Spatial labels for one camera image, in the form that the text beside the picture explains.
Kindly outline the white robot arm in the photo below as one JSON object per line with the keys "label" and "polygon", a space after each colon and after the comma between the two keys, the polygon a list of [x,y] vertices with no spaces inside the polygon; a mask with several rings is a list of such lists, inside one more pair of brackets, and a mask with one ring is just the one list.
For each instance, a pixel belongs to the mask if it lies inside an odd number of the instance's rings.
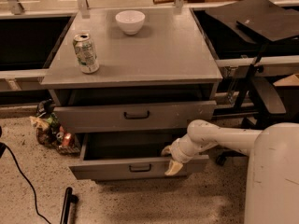
{"label": "white robot arm", "polygon": [[162,151],[167,175],[176,175],[195,155],[215,146],[249,157],[244,224],[299,224],[299,124],[263,130],[224,128],[202,119]]}

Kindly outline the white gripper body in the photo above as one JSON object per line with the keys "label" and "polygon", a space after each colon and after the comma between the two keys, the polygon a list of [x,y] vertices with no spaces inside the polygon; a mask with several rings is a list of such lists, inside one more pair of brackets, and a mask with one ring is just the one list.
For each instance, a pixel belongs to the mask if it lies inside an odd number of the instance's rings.
{"label": "white gripper body", "polygon": [[173,160],[180,163],[187,163],[192,159],[192,156],[189,156],[182,151],[179,138],[170,146],[170,153]]}

